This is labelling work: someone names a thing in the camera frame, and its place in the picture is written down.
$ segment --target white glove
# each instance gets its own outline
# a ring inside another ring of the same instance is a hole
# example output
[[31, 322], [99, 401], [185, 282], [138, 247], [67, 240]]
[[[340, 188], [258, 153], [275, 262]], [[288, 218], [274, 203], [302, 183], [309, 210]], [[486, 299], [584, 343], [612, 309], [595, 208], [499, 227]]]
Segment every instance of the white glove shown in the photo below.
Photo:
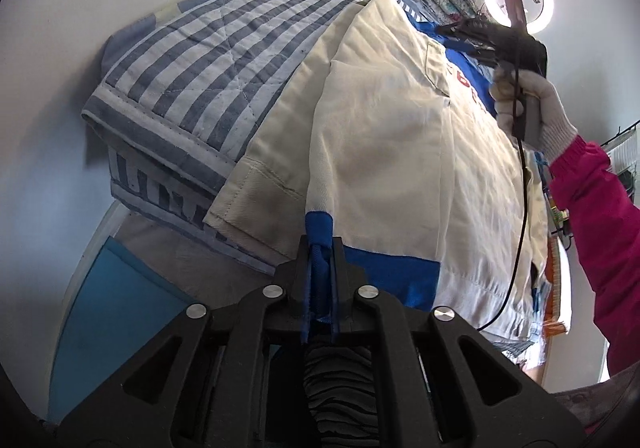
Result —
[[[529, 70], [520, 71], [518, 82], [525, 94], [540, 99], [540, 147], [551, 164], [571, 145], [578, 131], [567, 119], [556, 88], [551, 82]], [[494, 83], [489, 89], [495, 100], [498, 127], [507, 136], [513, 133], [513, 84], [514, 73], [509, 76], [498, 68], [494, 73]], [[521, 115], [522, 111], [522, 104], [517, 102], [516, 116]]]

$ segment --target black cable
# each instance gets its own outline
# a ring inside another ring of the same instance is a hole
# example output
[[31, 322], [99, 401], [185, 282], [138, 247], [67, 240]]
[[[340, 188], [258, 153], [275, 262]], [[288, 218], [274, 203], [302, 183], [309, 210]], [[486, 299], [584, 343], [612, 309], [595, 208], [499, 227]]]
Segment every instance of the black cable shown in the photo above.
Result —
[[[520, 92], [520, 37], [516, 35], [516, 49], [515, 49], [515, 60], [513, 64], [513, 69], [515, 70], [515, 86], [513, 89], [513, 123], [516, 121], [516, 109], [518, 106], [518, 94]], [[491, 319], [489, 322], [484, 324], [482, 327], [478, 328], [478, 331], [483, 331], [487, 327], [489, 327], [492, 323], [494, 323], [502, 314], [502, 311], [507, 307], [507, 303], [509, 302], [509, 297], [511, 296], [511, 291], [513, 290], [513, 285], [516, 282], [516, 276], [518, 274], [518, 263], [520, 262], [520, 252], [522, 251], [522, 243], [524, 241], [524, 234], [527, 229], [527, 215], [529, 214], [529, 199], [527, 198], [527, 165], [524, 157], [524, 149], [522, 148], [522, 141], [520, 138], [516, 136], [516, 141], [518, 142], [518, 154], [520, 155], [520, 164], [522, 165], [522, 191], [523, 191], [523, 203], [524, 203], [524, 216], [522, 217], [522, 229], [520, 230], [520, 240], [518, 242], [518, 250], [516, 251], [516, 259], [513, 265], [513, 274], [511, 275], [511, 283], [509, 284], [509, 288], [507, 290], [507, 295], [504, 297], [504, 302], [502, 302], [502, 306], [500, 306], [500, 310], [498, 313]]]

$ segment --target pink sleeve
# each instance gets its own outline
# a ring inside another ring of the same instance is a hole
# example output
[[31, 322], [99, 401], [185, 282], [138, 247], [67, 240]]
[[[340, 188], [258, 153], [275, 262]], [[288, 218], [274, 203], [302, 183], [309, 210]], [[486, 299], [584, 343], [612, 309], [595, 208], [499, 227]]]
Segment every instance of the pink sleeve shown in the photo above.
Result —
[[613, 375], [640, 360], [640, 209], [607, 168], [607, 154], [577, 136], [551, 165], [550, 190], [558, 207], [569, 210]]

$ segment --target person's arm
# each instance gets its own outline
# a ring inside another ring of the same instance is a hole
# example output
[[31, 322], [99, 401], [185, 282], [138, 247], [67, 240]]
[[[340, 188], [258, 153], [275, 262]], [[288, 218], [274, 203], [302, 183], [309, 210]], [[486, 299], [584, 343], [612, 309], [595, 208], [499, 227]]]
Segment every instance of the person's arm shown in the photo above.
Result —
[[607, 154], [577, 136], [551, 165], [550, 190], [558, 207], [569, 210], [613, 375], [640, 360], [640, 209], [607, 168]]
[[[577, 135], [553, 84], [527, 70], [519, 82], [540, 99], [540, 145], [555, 176], [551, 194], [569, 210], [578, 258], [596, 293], [594, 322], [609, 340], [614, 375], [640, 360], [640, 210], [607, 171], [607, 154]], [[513, 83], [513, 76], [497, 70], [490, 89], [498, 126], [507, 134], [513, 130]]]

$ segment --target striped bedding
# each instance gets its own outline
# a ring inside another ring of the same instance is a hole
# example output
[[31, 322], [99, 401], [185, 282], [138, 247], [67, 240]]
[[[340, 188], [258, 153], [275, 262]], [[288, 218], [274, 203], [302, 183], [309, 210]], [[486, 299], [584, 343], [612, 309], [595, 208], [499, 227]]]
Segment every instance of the striped bedding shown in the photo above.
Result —
[[[188, 0], [111, 37], [82, 116], [110, 148], [132, 210], [266, 273], [203, 224], [289, 76], [354, 0]], [[398, 0], [427, 20], [418, 0]]]

